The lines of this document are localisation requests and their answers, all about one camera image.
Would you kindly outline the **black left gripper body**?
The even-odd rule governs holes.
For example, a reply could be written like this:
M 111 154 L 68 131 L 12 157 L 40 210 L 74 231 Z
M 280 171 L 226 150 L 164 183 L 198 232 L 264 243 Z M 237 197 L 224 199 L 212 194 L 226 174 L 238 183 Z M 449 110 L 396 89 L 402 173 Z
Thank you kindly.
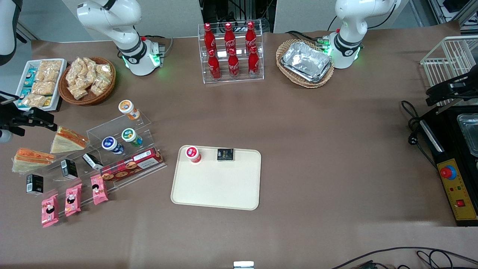
M 459 75 L 447 82 L 449 98 L 473 99 L 478 97 L 477 72 Z

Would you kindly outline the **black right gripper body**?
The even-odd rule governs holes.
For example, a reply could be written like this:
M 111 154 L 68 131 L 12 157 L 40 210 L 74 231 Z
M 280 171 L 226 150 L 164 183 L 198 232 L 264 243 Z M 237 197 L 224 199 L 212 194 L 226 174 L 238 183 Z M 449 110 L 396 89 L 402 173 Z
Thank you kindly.
M 16 136 L 25 136 L 25 130 L 21 126 L 31 125 L 33 112 L 33 109 L 22 111 L 16 106 L 0 106 L 0 129 Z

